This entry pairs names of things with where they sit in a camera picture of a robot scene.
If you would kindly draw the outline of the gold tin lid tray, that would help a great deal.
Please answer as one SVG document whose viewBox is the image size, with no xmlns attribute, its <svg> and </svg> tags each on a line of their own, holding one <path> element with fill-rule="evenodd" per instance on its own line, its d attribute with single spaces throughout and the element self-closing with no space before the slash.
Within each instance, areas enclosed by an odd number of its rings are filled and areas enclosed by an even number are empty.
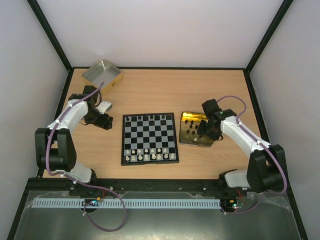
<svg viewBox="0 0 320 240">
<path fill-rule="evenodd" d="M 197 112 L 188 112 L 183 111 L 180 118 L 180 130 L 179 130 L 179 143 L 183 145 L 198 146 L 210 148 L 214 141 L 205 136 L 199 136 L 195 126 L 200 124 L 201 120 L 207 121 L 207 117 L 204 113 Z"/>
</svg>

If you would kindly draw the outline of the gold square tin box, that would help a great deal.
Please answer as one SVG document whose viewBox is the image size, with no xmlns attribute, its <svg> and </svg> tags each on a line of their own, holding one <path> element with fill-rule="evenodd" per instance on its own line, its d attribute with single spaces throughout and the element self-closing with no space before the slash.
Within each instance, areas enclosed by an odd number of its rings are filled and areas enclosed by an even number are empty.
<svg viewBox="0 0 320 240">
<path fill-rule="evenodd" d="M 100 59 L 85 71 L 82 77 L 86 85 L 92 85 L 96 88 L 103 83 L 100 92 L 105 95 L 123 80 L 123 73 L 112 63 L 105 59 Z"/>
</svg>

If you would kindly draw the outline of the black magnetic chess board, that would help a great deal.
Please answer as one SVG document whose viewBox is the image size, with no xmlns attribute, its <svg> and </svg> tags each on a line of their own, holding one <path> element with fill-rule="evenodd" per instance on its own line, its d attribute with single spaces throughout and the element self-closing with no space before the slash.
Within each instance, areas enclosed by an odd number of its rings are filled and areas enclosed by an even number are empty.
<svg viewBox="0 0 320 240">
<path fill-rule="evenodd" d="M 152 160 L 152 154 L 156 154 L 156 160 Z M 122 117 L 122 166 L 178 162 L 174 113 L 126 114 Z"/>
</svg>

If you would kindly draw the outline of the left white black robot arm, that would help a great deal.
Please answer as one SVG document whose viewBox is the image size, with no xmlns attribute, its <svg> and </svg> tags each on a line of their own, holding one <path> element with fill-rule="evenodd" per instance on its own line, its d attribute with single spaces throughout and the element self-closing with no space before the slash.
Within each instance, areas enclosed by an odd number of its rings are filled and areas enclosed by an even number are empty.
<svg viewBox="0 0 320 240">
<path fill-rule="evenodd" d="M 99 189 L 103 193 L 109 189 L 96 186 L 96 173 L 77 160 L 77 152 L 72 133 L 77 125 L 93 125 L 103 130 L 112 128 L 113 118 L 106 112 L 112 104 L 102 100 L 101 86 L 87 85 L 83 93 L 73 93 L 60 115 L 47 127 L 35 131 L 36 164 L 50 176 L 65 177 L 84 187 Z"/>
</svg>

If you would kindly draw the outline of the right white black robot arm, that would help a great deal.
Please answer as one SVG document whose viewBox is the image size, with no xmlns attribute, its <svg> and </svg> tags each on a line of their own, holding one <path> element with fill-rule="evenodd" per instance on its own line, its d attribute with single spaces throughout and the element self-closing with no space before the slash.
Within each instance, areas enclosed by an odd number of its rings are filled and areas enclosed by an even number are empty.
<svg viewBox="0 0 320 240">
<path fill-rule="evenodd" d="M 231 170 L 221 174 L 218 191 L 229 196 L 236 188 L 250 189 L 256 193 L 271 192 L 282 195 L 287 191 L 286 156 L 280 145 L 272 145 L 258 137 L 231 109 L 221 109 L 218 101 L 210 99 L 202 104 L 206 120 L 202 120 L 197 133 L 213 141 L 226 135 L 248 157 L 247 170 Z"/>
</svg>

